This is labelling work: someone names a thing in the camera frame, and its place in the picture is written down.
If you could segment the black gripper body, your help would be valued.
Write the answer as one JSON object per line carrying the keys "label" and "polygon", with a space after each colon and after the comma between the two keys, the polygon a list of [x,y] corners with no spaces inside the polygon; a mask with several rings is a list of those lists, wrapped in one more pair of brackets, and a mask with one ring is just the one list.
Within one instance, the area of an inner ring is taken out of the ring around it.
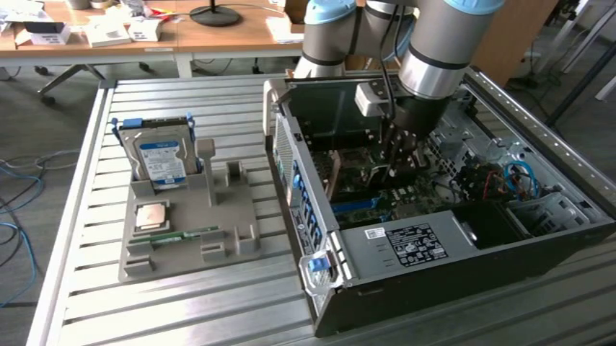
{"label": "black gripper body", "polygon": [[394,125],[423,139],[435,129],[438,121],[449,106],[450,98],[425,99],[421,97],[398,97],[394,100]]}

